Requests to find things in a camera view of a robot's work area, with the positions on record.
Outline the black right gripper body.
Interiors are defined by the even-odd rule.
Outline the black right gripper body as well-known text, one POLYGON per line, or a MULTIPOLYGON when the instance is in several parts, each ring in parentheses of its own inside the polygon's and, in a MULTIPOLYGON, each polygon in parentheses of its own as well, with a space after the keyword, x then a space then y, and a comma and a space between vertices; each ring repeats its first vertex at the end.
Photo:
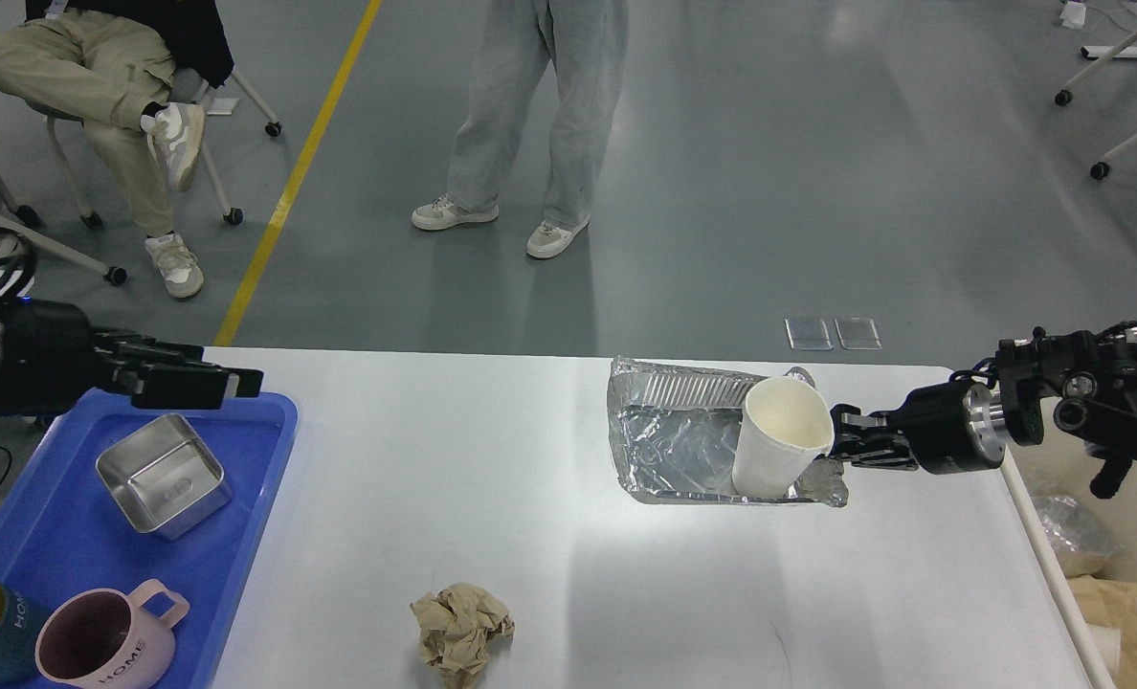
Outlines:
POLYGON ((976 381, 914 389, 903 402, 903 435, 929 474, 1001 468, 1001 398, 976 381))

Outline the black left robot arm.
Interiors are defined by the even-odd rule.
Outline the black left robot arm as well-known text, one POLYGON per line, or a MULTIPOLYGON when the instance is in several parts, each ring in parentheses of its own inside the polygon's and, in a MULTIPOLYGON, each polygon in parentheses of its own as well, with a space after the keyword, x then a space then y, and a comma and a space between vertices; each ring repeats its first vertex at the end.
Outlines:
POLYGON ((0 417, 56 417, 91 389, 125 396, 136 409, 215 410, 262 391, 258 370, 205 362, 202 347, 97 327, 70 302, 35 300, 30 240, 0 227, 0 417))

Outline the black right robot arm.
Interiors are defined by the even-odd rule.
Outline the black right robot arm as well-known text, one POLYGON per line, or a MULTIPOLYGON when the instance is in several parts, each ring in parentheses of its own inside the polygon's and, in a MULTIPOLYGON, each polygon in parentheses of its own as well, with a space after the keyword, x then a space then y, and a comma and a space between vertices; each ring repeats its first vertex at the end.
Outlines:
POLYGON ((1102 467, 1095 498, 1117 496, 1137 465, 1137 319, 1099 332, 1006 339, 990 357, 914 389, 895 410, 831 410, 831 459, 865 468, 932 475, 1001 467, 1010 446, 1044 440, 1041 401, 1054 398, 1053 423, 1084 441, 1102 467))

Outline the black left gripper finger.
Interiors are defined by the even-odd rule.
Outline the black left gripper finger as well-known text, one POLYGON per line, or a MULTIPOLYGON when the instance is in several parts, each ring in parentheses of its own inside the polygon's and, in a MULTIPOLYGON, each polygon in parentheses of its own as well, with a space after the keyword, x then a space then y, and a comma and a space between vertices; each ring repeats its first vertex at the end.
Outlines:
POLYGON ((259 370, 206 362, 114 363, 114 390, 136 409, 217 410, 227 398, 255 398, 265 379, 259 370))
POLYGON ((96 330, 96 352, 117 367, 205 364, 201 344, 163 342, 130 330, 96 330))

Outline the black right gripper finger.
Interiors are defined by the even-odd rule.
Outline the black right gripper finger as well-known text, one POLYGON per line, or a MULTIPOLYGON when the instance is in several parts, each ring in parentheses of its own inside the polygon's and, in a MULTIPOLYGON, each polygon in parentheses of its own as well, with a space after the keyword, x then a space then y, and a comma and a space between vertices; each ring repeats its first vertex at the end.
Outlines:
POLYGON ((843 445, 832 449, 832 458, 860 468, 918 471, 918 457, 908 446, 843 445))
POLYGON ((830 415, 833 423, 833 449, 908 449, 908 439, 889 420, 888 410, 863 414, 858 407, 838 402, 830 415))

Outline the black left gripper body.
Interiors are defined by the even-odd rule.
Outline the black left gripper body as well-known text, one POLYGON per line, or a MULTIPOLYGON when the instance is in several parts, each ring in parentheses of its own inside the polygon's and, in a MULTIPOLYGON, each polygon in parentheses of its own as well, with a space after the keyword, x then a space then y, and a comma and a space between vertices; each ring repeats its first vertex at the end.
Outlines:
POLYGON ((0 300, 0 417, 63 414, 89 389, 110 387, 113 367, 77 306, 0 300))

